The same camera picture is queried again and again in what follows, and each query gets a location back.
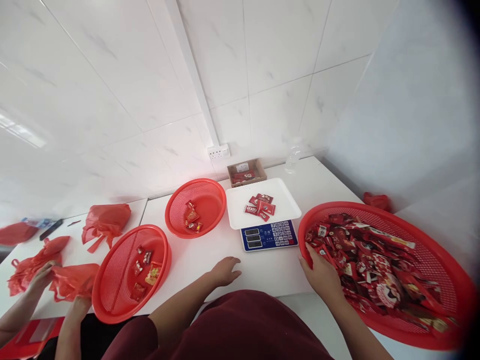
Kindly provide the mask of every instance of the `electrical outlet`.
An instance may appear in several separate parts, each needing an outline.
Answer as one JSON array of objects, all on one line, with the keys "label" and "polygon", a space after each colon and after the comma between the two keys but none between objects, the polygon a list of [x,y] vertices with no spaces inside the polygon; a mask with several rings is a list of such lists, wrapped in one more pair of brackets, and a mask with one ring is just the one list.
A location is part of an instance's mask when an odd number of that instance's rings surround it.
[{"label": "electrical outlet", "polygon": [[228,144],[222,144],[220,146],[212,146],[207,149],[210,160],[219,160],[230,157],[230,148]]}]

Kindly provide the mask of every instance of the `hand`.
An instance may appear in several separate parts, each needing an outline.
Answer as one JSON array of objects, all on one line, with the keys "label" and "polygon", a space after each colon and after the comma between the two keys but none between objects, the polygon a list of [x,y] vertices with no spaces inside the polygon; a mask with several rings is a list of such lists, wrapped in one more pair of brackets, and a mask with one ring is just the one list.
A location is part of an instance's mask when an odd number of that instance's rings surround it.
[{"label": "hand", "polygon": [[230,285],[242,274],[240,270],[232,272],[235,264],[239,263],[241,263],[239,258],[228,256],[220,260],[207,274],[211,277],[216,287]]},{"label": "hand", "polygon": [[30,282],[29,288],[32,291],[43,291],[52,282],[54,279],[52,266],[59,266],[59,264],[56,261],[49,261],[37,271]]},{"label": "hand", "polygon": [[65,321],[80,324],[92,307],[92,298],[77,296],[70,305]]},{"label": "hand", "polygon": [[343,304],[346,300],[337,271],[332,264],[318,255],[309,244],[306,243],[305,246],[313,261],[313,269],[310,268],[303,257],[299,256],[298,258],[311,287],[328,307]]}]

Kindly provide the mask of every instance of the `scale display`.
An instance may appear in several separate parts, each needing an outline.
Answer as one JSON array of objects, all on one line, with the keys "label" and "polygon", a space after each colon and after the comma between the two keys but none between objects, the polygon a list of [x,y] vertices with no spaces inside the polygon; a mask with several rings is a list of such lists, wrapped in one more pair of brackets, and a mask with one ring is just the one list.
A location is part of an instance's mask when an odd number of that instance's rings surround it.
[{"label": "scale display", "polygon": [[272,222],[240,230],[245,251],[269,250],[299,244],[291,220]]}]

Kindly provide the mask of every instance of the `cardboard box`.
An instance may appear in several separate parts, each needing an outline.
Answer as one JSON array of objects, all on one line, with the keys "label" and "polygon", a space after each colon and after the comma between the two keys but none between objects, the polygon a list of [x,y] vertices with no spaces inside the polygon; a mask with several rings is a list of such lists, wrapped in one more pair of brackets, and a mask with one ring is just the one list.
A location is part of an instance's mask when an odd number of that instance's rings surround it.
[{"label": "cardboard box", "polygon": [[[236,163],[235,165],[229,165],[226,167],[228,170],[228,176],[230,177],[230,184],[232,188],[238,188],[239,186],[249,185],[253,183],[258,183],[263,180],[267,180],[267,174],[265,174],[265,170],[260,163],[260,159],[256,158],[253,160],[242,161]],[[253,180],[247,180],[244,182],[233,183],[234,175],[237,173],[243,173],[246,171],[253,170],[255,173],[256,178]]]}]

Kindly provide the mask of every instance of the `digital scale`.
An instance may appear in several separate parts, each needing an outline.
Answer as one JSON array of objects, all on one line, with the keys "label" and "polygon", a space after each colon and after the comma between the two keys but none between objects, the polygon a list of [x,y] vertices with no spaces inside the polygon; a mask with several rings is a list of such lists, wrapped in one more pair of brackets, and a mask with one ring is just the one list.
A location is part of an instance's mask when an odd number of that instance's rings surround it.
[{"label": "digital scale", "polygon": [[286,248],[299,244],[292,220],[272,222],[240,230],[247,252]]},{"label": "digital scale", "polygon": [[[273,198],[275,215],[267,222],[259,216],[245,213],[245,205],[257,194],[267,194]],[[297,246],[299,241],[295,234],[292,220],[302,216],[302,211],[295,202],[284,181],[278,177],[228,189],[226,205],[230,227],[239,230],[246,252],[272,250]]]}]

